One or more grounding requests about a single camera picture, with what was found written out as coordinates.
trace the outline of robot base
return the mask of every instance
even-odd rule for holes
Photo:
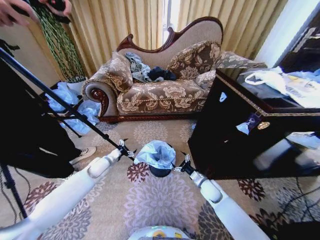
[[[152,237],[166,237],[178,239],[190,239],[183,231],[172,226],[147,226],[135,231],[128,240],[138,240],[145,237],[152,239]]]

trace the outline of tripod stand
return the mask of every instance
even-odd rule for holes
[[[50,88],[48,88],[46,85],[44,85],[35,75],[33,75],[29,70],[27,70],[24,66],[22,66],[18,61],[16,61],[12,56],[10,56],[7,52],[5,52],[0,47],[0,58],[3,59],[8,65],[16,69],[18,72],[20,72],[22,75],[24,75],[28,80],[30,80],[33,84],[35,84],[37,87],[39,87],[41,90],[43,90],[45,93],[47,93],[49,96],[51,96],[54,100],[56,100],[59,104],[61,104],[65,109],[67,109],[71,114],[74,116],[68,117],[68,119],[79,119],[84,124],[86,124],[88,127],[90,127],[93,131],[95,131],[97,134],[99,134],[104,140],[107,140],[110,144],[112,144],[115,148],[119,149],[121,152],[121,155],[127,156],[131,160],[134,160],[133,157],[129,156],[129,149],[124,144],[116,144],[114,141],[112,141],[109,138],[108,134],[104,134],[102,131],[100,131],[96,126],[94,126],[90,121],[88,121],[87,116],[81,115],[78,111],[73,109],[68,103],[63,101],[58,95],[56,95]],[[69,127],[79,138],[81,137],[76,131],[74,131],[65,121],[64,119],[60,117],[55,111],[50,108],[47,102],[45,102],[27,83],[22,81],[23,87],[27,90],[27,92],[33,96],[33,98],[40,104],[43,109],[46,109],[46,113],[48,114],[48,111],[53,113],[54,116],[57,118],[57,120],[62,121],[67,127]],[[27,213],[24,209],[23,203],[21,201],[21,198],[17,192],[17,189],[15,187],[15,181],[13,180],[10,171],[8,169],[8,166],[4,163],[0,163],[4,177],[6,179],[6,187],[11,190],[13,197],[15,198],[15,201],[21,211],[21,214],[24,218],[27,217]]]

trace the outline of patterned carpet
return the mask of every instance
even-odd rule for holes
[[[126,145],[138,151],[151,140],[162,140],[176,150],[176,163],[190,153],[187,140],[191,135],[191,120],[135,121],[119,124],[99,123],[97,126],[114,141],[128,138]],[[68,131],[76,146],[97,146],[96,153],[75,167],[84,168],[95,157],[101,157],[113,147],[91,131],[77,138]],[[23,170],[30,182],[11,168],[21,198],[30,213],[44,196],[55,189],[62,180],[46,179]],[[301,194],[295,178],[242,179],[217,181],[249,215],[267,229],[277,231],[290,222],[309,221],[310,212],[320,221],[320,191],[298,198],[289,205],[284,215],[280,212],[287,202]],[[320,177],[301,177],[299,186],[304,193],[320,186]],[[7,189],[4,192],[12,200]],[[5,227],[20,220],[10,205],[0,195],[0,226]],[[107,176],[56,226],[42,236],[42,240],[125,240],[136,229],[151,225],[168,225],[184,230],[197,240],[232,239],[212,208],[202,198],[200,191],[186,173],[172,172],[165,178],[154,177],[144,163],[133,165],[123,157]]]

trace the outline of white plastic bag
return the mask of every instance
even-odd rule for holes
[[[249,80],[253,76],[257,81]],[[320,83],[290,76],[283,73],[280,67],[254,71],[244,81],[251,85],[267,84],[281,94],[289,96],[304,108],[320,108]]]
[[[57,85],[58,88],[52,91],[55,94],[57,94],[62,100],[64,100],[67,104],[76,105],[79,102],[76,91],[69,89],[66,82],[58,82]],[[65,107],[60,105],[60,103],[54,100],[47,93],[45,94],[45,96],[49,99],[49,105],[54,111],[61,112],[65,110]]]
[[[157,169],[173,169],[176,151],[165,141],[153,140],[142,147],[134,159],[134,164],[147,163]]]
[[[78,112],[81,115],[83,114],[86,115],[88,121],[93,125],[96,125],[99,122],[99,119],[96,118],[95,116],[99,114],[100,106],[101,104],[98,102],[86,100],[80,104],[80,106],[78,107]],[[72,127],[74,130],[76,130],[81,134],[87,134],[91,129],[79,119],[67,119],[65,120],[65,122],[69,124],[70,127]]]

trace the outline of white wall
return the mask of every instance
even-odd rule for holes
[[[318,3],[319,0],[288,0],[255,60],[274,67]]]

